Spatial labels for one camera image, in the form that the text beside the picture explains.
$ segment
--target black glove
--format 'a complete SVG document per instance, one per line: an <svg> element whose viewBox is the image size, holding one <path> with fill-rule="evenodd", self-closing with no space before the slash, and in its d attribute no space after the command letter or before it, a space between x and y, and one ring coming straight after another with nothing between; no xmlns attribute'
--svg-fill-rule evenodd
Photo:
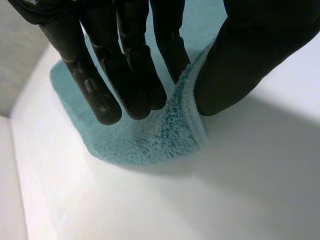
<svg viewBox="0 0 320 240"><path fill-rule="evenodd" d="M40 26L102 124L118 122L122 111L90 57L81 24L131 118L144 119L151 110L165 106L166 92L145 40L149 0L8 1L27 21ZM176 83L190 63L179 35L185 0L150 0L150 3L156 42ZM118 43L117 26L124 54Z"/></svg>

